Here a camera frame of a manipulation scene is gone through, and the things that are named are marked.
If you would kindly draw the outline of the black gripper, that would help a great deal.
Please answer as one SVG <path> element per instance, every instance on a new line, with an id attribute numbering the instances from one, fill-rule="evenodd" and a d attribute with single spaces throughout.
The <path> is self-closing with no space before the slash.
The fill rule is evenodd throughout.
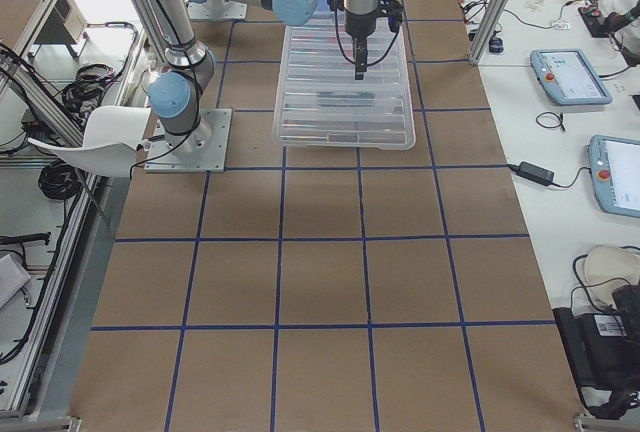
<path id="1" fill-rule="evenodd" d="M 355 79 L 363 80 L 368 69 L 367 38 L 375 32 L 379 18 L 385 18 L 389 30 L 398 33 L 404 6 L 397 0 L 344 0 L 343 8 L 345 32 L 354 38 Z"/>

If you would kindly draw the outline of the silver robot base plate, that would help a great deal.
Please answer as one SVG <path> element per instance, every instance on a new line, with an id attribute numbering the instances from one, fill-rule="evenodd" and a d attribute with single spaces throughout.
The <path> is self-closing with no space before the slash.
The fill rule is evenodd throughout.
<path id="1" fill-rule="evenodd" d="M 173 149 L 181 138 L 167 135 L 157 119 L 154 134 L 164 138 L 151 143 L 144 170 L 149 173 L 223 172 L 231 121 L 231 108 L 201 109 L 199 127 Z"/>

